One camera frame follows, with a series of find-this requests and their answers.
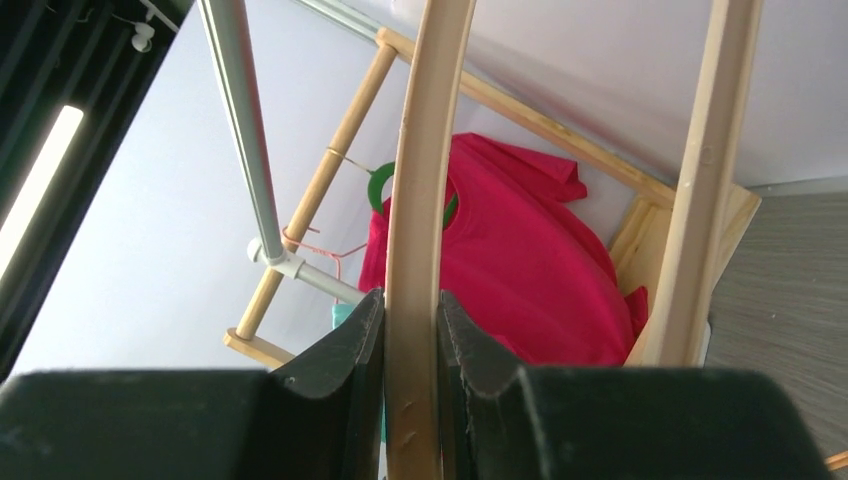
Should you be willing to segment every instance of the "wall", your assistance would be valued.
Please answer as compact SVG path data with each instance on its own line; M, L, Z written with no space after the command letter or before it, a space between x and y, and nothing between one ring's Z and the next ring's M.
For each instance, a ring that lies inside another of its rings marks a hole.
M425 0L342 0L417 26ZM554 117L675 178L709 0L478 0L468 58ZM848 2L765 2L738 153L746 186L848 175Z
M291 2L248 2L281 221L289 218L374 54L374 47ZM394 159L409 69L398 62L350 156ZM557 150L467 99L456 130ZM575 211L604 239L631 192L584 169L593 192ZM307 241L364 242L366 175L344 165ZM221 343L262 274L246 256L250 201L195 8L144 101L56 279L16 372L84 367L245 367ZM329 260L304 254L332 271ZM355 282L361 256L347 259ZM330 328L324 294L285 280L260 334L300 352Z

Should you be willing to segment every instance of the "floor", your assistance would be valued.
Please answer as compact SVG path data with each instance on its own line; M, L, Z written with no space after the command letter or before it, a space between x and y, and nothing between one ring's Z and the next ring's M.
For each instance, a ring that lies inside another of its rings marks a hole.
M823 455L848 450L848 193L765 198L712 311L707 365L768 374Z

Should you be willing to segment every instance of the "clothes hanger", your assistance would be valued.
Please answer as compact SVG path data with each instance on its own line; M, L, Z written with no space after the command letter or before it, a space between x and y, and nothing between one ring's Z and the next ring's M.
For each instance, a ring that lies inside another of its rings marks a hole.
M371 173L371 179L368 181L368 203L371 204L371 208L374 209L375 212L380 215L383 214L383 187L386 185L386 182L389 181L395 174L395 162L389 162L376 170L373 170ZM447 206L445 206L445 215L442 220L442 228L447 228L448 223L450 222L451 217L456 212L457 207L459 206L459 197L456 193L450 199Z

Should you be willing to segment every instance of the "metal pole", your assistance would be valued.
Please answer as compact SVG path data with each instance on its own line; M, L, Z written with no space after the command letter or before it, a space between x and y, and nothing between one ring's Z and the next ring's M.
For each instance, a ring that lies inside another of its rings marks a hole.
M280 224L271 185L271 169L259 88L250 45L244 0L200 0L200 14L215 59L218 86L224 95L265 256L284 258Z

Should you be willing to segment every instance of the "red shirt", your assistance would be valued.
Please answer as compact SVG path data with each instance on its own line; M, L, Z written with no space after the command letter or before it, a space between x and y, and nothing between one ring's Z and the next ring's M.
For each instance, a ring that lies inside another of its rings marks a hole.
M532 364L621 365L647 321L647 292L623 297L598 237L562 203L586 197L577 165L476 134L453 138L441 288ZM384 286L391 200L372 215L359 288Z

